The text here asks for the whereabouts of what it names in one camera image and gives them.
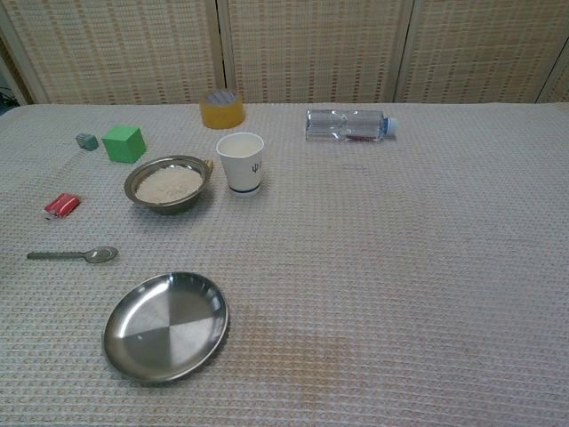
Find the tape roll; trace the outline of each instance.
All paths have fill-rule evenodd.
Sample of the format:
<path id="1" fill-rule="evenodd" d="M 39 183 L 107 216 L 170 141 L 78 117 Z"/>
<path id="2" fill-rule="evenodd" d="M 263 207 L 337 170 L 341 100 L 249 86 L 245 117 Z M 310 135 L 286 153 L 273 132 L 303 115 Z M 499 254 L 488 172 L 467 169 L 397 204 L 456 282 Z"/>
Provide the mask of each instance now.
<path id="1" fill-rule="evenodd" d="M 210 129 L 229 129 L 245 120 L 241 97 L 229 89 L 206 93 L 199 100 L 202 122 Z"/>

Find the white rice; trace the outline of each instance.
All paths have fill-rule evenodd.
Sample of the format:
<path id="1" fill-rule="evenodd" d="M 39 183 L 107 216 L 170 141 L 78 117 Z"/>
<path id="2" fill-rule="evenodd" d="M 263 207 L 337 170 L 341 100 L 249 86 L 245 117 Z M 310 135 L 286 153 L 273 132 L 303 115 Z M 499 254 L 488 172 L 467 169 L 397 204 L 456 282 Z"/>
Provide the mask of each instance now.
<path id="1" fill-rule="evenodd" d="M 159 169 L 140 183 L 136 197 L 148 203 L 168 203 L 196 191 L 202 185 L 202 176 L 184 166 Z"/>

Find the blue stripe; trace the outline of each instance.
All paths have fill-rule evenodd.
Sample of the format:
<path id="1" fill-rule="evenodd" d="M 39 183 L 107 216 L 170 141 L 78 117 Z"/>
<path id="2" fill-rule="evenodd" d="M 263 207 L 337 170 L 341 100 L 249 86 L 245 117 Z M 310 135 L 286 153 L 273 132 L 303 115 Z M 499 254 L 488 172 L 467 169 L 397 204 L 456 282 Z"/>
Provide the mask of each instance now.
<path id="1" fill-rule="evenodd" d="M 243 194 L 243 193 L 250 193 L 250 192 L 252 192 L 252 191 L 255 191 L 255 190 L 256 190 L 257 188 L 259 188 L 259 187 L 260 187 L 260 183 L 259 183 L 259 185 L 258 185 L 257 187 L 255 187 L 254 189 L 234 189 L 234 188 L 232 188 L 232 187 L 230 187 L 230 188 L 231 188 L 231 191 L 235 191 L 236 193 L 242 193 L 242 194 Z"/>

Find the stainless steel plate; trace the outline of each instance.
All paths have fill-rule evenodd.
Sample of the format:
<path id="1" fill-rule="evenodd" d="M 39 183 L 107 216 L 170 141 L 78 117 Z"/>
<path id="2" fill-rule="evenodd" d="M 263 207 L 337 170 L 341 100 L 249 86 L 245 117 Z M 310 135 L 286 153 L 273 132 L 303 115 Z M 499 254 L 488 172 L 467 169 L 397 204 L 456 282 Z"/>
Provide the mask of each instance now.
<path id="1" fill-rule="evenodd" d="M 156 276 L 115 307 L 103 332 L 103 353 L 123 375 L 170 381 L 212 355 L 228 319 L 225 298 L 208 278 L 186 272 Z"/>

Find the red object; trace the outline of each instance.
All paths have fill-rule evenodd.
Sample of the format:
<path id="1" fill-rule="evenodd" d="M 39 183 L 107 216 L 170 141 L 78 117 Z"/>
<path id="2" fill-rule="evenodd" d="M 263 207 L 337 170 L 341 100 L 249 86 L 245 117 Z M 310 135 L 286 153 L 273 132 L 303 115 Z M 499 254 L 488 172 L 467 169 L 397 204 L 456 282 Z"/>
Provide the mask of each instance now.
<path id="1" fill-rule="evenodd" d="M 67 216 L 81 203 L 79 197 L 68 193 L 61 193 L 44 210 L 59 218 Z"/>

